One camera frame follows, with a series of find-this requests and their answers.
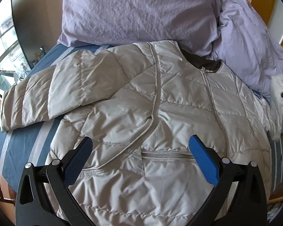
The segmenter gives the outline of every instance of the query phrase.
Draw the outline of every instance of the lavender pillowcase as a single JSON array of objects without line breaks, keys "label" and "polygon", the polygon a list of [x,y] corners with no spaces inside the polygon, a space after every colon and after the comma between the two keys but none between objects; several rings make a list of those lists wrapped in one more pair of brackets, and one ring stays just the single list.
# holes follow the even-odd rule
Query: lavender pillowcase
[{"label": "lavender pillowcase", "polygon": [[63,0],[65,46],[176,40],[200,56],[219,37],[220,0]]},{"label": "lavender pillowcase", "polygon": [[221,59],[250,89],[270,97],[270,77],[283,76],[283,48],[248,0],[221,0],[219,30],[210,59]]}]

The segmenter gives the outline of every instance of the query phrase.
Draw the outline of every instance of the blue gripper pad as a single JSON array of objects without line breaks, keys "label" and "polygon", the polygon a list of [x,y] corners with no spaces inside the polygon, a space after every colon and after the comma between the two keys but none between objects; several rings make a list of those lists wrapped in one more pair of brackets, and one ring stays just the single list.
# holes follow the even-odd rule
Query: blue gripper pad
[{"label": "blue gripper pad", "polygon": [[83,143],[79,144],[77,149],[79,150],[76,152],[64,170],[65,186],[73,185],[75,183],[84,165],[86,164],[93,149],[91,138],[86,137],[83,140]]},{"label": "blue gripper pad", "polygon": [[201,169],[206,181],[216,187],[219,182],[218,167],[207,153],[207,147],[197,135],[193,135],[189,140],[189,149]]}]

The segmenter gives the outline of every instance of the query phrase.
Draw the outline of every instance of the mattress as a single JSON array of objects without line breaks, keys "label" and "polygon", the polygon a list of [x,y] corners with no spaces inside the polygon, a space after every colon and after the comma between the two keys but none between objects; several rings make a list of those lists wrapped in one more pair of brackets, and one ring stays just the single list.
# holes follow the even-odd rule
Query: mattress
[{"label": "mattress", "polygon": [[[32,69],[29,75],[33,75],[51,65],[57,64],[60,60],[80,49],[87,49],[94,54],[101,49],[112,47],[110,45],[89,45],[83,47],[66,47],[58,44],[53,47],[46,56]],[[260,93],[253,91],[254,95],[262,99]],[[0,173],[8,184],[18,190],[19,181],[27,162],[32,162],[35,166],[45,164],[51,141],[59,126],[63,116],[59,116],[51,121],[39,122],[25,128],[18,128],[9,132],[0,131]],[[272,147],[272,191],[281,181],[280,157],[275,147],[279,147],[270,141]]]}]

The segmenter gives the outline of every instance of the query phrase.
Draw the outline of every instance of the zippered pocket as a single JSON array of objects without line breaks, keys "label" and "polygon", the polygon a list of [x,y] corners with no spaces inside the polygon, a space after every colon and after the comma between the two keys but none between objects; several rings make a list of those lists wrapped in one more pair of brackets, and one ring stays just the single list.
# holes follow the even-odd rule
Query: zippered pocket
[{"label": "zippered pocket", "polygon": [[141,157],[147,160],[190,160],[195,161],[192,154],[175,152],[147,152],[142,151]]}]

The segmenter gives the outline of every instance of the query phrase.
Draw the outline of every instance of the beige wall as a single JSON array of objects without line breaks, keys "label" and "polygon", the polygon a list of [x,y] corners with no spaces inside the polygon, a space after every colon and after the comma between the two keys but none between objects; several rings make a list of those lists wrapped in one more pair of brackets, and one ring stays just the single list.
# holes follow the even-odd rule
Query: beige wall
[{"label": "beige wall", "polygon": [[48,52],[61,33],[62,0],[12,0],[15,29],[31,61],[40,46]]}]

